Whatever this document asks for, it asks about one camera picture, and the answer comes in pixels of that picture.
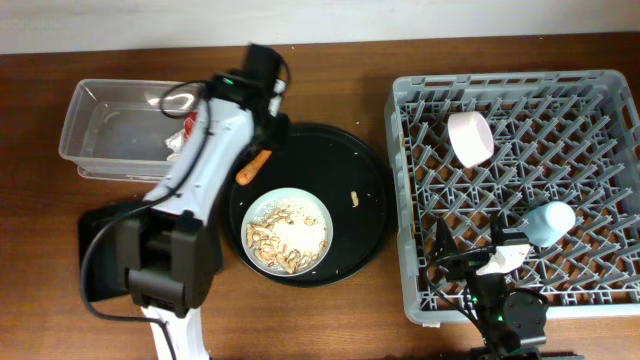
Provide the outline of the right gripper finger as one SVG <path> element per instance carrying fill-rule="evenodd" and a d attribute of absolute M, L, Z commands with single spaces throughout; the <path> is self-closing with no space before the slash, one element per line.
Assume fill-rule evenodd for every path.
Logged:
<path fill-rule="evenodd" d="M 492 222 L 490 225 L 491 243 L 493 245 L 522 245 L 523 233 L 518 231 L 504 230 L 499 222 Z"/>
<path fill-rule="evenodd" d="M 437 256 L 447 256 L 456 253 L 456 243 L 443 218 L 437 220 L 435 247 Z"/>

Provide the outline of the light blue cup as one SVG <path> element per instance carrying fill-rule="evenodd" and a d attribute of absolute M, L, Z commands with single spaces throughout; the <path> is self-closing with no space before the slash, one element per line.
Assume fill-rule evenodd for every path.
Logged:
<path fill-rule="evenodd" d="M 537 207 L 523 216 L 521 231 L 537 247 L 549 247 L 567 234 L 576 223 L 574 210 L 560 201 Z"/>

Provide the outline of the orange carrot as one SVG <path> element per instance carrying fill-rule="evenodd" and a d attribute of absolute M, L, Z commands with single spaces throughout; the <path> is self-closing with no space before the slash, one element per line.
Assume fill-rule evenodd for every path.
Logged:
<path fill-rule="evenodd" d="M 253 160 L 246 164 L 235 176 L 235 181 L 240 186 L 246 186 L 257 176 L 272 154 L 271 150 L 262 150 Z"/>

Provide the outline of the red snack wrapper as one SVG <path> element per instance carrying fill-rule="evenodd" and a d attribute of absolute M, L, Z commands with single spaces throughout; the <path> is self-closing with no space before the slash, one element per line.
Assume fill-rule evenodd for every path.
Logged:
<path fill-rule="evenodd" d="M 185 141 L 188 141 L 190 138 L 190 135 L 194 129 L 194 127 L 197 124 L 197 119 L 198 119 L 198 113 L 197 112 L 190 112 L 184 119 L 183 125 L 184 125 L 184 131 L 183 131 L 183 139 Z"/>

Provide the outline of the white tissue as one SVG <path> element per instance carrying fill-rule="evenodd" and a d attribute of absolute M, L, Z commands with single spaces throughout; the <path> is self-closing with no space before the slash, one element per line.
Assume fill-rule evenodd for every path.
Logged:
<path fill-rule="evenodd" d="M 169 162 L 175 162 L 179 159 L 186 142 L 185 130 L 176 132 L 164 141 L 166 147 L 171 151 L 167 157 Z"/>

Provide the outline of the grey plate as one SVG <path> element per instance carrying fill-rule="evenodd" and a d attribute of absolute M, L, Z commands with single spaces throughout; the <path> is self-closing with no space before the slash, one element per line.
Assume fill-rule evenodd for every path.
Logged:
<path fill-rule="evenodd" d="M 296 188 L 269 191 L 252 203 L 241 223 L 249 263 L 279 278 L 310 273 L 328 254 L 333 222 L 315 195 Z"/>

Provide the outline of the pink bowl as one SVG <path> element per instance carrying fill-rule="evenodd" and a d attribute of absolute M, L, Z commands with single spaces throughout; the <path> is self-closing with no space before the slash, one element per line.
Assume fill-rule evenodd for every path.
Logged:
<path fill-rule="evenodd" d="M 494 154 L 490 126 L 480 112 L 461 112 L 449 116 L 447 131 L 452 149 L 465 168 L 472 168 Z"/>

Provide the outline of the food scraps rice and peanuts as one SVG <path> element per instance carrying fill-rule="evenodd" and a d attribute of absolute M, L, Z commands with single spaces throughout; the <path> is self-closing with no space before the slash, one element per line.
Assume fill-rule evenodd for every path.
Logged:
<path fill-rule="evenodd" d="M 297 275 L 316 265 L 329 248 L 329 229 L 320 208 L 307 199 L 268 202 L 245 227 L 245 244 L 259 265 Z"/>

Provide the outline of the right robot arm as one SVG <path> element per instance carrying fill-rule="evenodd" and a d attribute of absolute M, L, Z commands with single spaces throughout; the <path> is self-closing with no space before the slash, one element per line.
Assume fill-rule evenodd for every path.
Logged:
<path fill-rule="evenodd" d="M 449 282 L 462 281 L 463 300 L 457 310 L 479 331 L 483 345 L 471 359 L 539 359 L 546 343 L 544 326 L 549 300 L 526 288 L 511 288 L 506 275 L 521 267 L 531 244 L 522 231 L 507 231 L 497 217 L 490 221 L 491 243 L 460 250 L 446 221 L 436 222 L 432 264 Z"/>

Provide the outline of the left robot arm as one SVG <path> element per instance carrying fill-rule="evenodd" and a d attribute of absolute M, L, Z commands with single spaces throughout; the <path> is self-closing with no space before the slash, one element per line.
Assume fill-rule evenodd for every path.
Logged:
<path fill-rule="evenodd" d="M 196 120 L 177 162 L 114 227 L 118 282 L 140 306 L 161 359 L 206 359 L 200 307 L 217 271 L 208 222 L 236 160 L 288 125 L 278 76 L 219 74 L 200 85 Z"/>

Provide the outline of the grey dishwasher rack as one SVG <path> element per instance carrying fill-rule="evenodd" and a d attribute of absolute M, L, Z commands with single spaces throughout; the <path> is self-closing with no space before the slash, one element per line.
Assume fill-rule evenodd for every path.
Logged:
<path fill-rule="evenodd" d="M 480 112 L 494 154 L 472 168 L 456 157 L 450 115 Z M 575 226 L 532 249 L 507 276 L 546 295 L 548 317 L 635 316 L 639 312 L 639 115 L 614 70 L 405 76 L 384 111 L 396 192 L 404 311 L 416 324 L 460 323 L 463 282 L 429 262 L 443 218 L 461 249 L 490 241 L 490 219 L 508 229 L 552 201 Z"/>

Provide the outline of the round black tray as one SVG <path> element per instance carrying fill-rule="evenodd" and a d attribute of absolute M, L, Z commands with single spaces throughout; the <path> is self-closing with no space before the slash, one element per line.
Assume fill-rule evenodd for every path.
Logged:
<path fill-rule="evenodd" d="M 240 235 L 250 205 L 280 188 L 315 195 L 328 208 L 334 225 L 325 259 L 310 273 L 288 279 L 268 275 L 250 264 Z M 359 198 L 356 208 L 351 191 Z M 359 272 L 389 239 L 396 223 L 391 170 L 366 142 L 349 132 L 329 125 L 294 125 L 284 145 L 272 153 L 251 183 L 240 186 L 229 180 L 220 215 L 230 248 L 257 274 L 294 287 L 329 285 Z"/>

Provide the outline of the stray peanut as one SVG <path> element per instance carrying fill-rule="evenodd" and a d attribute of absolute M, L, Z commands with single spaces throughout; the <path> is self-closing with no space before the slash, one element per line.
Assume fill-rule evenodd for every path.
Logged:
<path fill-rule="evenodd" d="M 351 191 L 350 192 L 350 196 L 351 196 L 351 201 L 352 201 L 352 207 L 356 208 L 359 206 L 359 198 L 357 195 L 356 191 Z"/>

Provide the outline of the clear plastic bin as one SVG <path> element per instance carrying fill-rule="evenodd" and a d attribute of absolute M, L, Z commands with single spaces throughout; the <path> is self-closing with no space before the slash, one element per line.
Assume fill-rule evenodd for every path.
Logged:
<path fill-rule="evenodd" d="M 59 155 L 86 178 L 158 182 L 173 167 L 166 140 L 184 128 L 169 118 L 199 104 L 197 84 L 175 90 L 172 81 L 85 79 L 69 104 Z"/>

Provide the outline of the black rectangular tray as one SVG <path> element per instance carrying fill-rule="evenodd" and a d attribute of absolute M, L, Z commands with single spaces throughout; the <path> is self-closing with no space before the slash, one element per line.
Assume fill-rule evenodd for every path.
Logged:
<path fill-rule="evenodd" d="M 139 207 L 142 201 L 126 201 L 84 212 L 78 220 L 79 263 L 82 263 L 95 235 L 117 215 Z M 118 285 L 116 244 L 112 231 L 105 235 L 89 262 L 87 279 L 83 282 L 89 302 L 98 302 L 126 295 Z"/>

